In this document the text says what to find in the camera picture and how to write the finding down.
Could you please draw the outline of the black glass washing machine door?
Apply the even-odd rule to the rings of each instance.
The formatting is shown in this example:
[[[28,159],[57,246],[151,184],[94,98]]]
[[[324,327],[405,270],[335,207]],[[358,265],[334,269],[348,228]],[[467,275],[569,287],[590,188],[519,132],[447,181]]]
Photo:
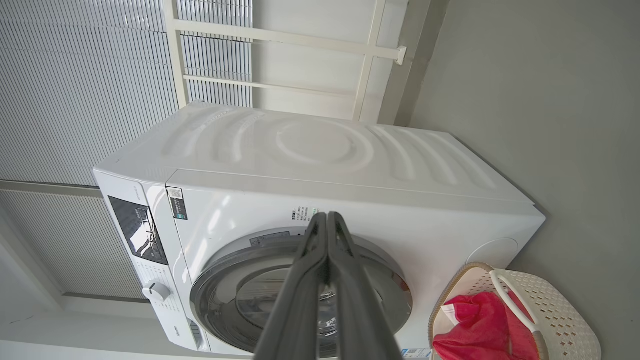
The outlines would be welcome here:
[[[251,246],[249,242],[254,235],[284,230],[300,230],[302,236],[267,246]],[[253,353],[303,237],[302,227],[272,228],[236,239],[218,250],[190,292],[192,310],[206,332],[229,346]],[[353,241],[388,325],[397,333],[413,308],[402,269],[373,242],[357,235]]]

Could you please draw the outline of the black washer display panel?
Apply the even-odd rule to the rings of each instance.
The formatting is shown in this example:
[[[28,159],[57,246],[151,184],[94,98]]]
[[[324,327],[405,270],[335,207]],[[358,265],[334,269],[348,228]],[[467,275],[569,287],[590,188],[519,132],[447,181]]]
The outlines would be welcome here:
[[[162,241],[148,206],[108,196],[122,234],[133,256],[168,265]]]

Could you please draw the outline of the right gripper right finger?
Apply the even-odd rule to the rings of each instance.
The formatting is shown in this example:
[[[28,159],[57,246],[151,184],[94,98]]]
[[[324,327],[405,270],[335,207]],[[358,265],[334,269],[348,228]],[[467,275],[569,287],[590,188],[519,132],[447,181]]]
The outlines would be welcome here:
[[[402,360],[345,219],[327,215],[327,283],[337,296],[338,360]]]

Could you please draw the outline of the cream perforated laundry basket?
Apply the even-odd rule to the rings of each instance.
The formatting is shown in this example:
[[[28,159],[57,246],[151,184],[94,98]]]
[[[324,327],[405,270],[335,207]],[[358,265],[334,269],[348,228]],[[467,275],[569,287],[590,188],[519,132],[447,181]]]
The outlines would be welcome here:
[[[454,324],[441,307],[457,296],[482,292],[497,294],[532,333],[539,360],[602,360],[598,337],[574,306],[548,281],[524,272],[471,262],[450,281],[430,315],[432,359],[434,336],[446,334]]]

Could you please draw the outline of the red and white garment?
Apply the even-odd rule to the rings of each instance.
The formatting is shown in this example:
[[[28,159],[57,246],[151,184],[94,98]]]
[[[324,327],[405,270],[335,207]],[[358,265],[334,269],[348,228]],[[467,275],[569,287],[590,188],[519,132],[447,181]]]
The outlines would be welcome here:
[[[441,360],[539,360],[532,332],[496,293],[459,295],[441,310],[454,324],[433,338]]]

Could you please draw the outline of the white window railing frame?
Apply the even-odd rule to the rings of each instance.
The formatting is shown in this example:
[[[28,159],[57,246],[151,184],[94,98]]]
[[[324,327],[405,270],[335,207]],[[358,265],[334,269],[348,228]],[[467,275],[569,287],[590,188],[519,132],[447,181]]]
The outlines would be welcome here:
[[[178,16],[178,3],[176,0],[163,0],[164,24],[167,30],[169,57],[173,71],[173,82],[176,89],[178,107],[182,109],[189,104],[188,81],[208,82],[211,84],[236,85],[249,88],[266,89],[271,91],[288,91],[316,96],[340,96],[338,92],[320,91],[310,88],[297,88],[281,86],[252,80],[220,79],[206,76],[188,75],[185,73],[185,62],[182,48],[182,32],[199,34],[222,35],[223,37],[258,40],[267,43],[290,44],[294,46],[336,51],[363,56],[363,63],[359,74],[358,88],[355,91],[354,105],[350,119],[354,122],[361,120],[366,90],[370,82],[370,74],[373,60],[393,60],[398,66],[402,66],[407,47],[397,48],[379,47],[378,36],[382,26],[387,0],[375,0],[374,14],[366,43],[343,41],[340,39],[319,38],[301,34],[293,34],[276,30],[266,30],[254,27],[228,25],[224,23],[195,22],[180,19]]]

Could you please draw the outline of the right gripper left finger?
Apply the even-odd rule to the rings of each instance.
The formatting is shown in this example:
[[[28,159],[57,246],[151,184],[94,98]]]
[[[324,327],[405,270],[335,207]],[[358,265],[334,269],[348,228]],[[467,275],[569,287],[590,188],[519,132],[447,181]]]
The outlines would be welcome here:
[[[327,278],[327,214],[315,214],[254,351],[254,360],[318,360],[320,294]]]

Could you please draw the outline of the white washer control knob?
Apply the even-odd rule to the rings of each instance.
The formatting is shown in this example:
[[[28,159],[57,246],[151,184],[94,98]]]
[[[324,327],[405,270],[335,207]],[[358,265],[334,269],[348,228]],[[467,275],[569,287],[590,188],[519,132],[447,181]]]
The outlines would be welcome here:
[[[172,294],[171,289],[167,285],[158,280],[148,281],[142,287],[142,294],[152,302],[164,303]]]

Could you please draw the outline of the white front-load washing machine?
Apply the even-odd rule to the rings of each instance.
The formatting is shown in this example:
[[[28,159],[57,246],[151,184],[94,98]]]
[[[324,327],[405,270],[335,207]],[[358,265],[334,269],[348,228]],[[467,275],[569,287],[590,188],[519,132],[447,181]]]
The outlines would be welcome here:
[[[413,297],[394,332],[400,351],[431,348],[429,318],[465,265],[505,269],[546,217],[532,200],[445,132],[194,103],[93,170],[167,339],[217,358],[253,353],[198,322],[190,295],[217,251],[248,235],[307,227],[337,212],[352,235],[397,262]],[[168,265],[132,255],[109,196],[149,207]]]

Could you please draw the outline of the grey warning label sticker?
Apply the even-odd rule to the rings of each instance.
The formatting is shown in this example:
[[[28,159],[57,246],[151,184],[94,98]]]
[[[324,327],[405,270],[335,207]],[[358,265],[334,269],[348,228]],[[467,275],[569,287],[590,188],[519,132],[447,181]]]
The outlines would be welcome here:
[[[252,247],[264,247],[276,243],[288,243],[301,237],[303,232],[301,230],[282,230],[275,232],[268,232],[260,235],[253,235],[249,238],[249,243]]]

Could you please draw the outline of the white slatted window blinds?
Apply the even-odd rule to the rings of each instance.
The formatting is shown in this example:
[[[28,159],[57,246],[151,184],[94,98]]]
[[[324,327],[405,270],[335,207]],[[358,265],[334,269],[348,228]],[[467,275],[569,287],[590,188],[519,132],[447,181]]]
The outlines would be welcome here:
[[[178,111],[163,0],[0,0],[0,180],[96,186],[92,169]],[[67,294],[142,299],[102,196],[0,190]]]

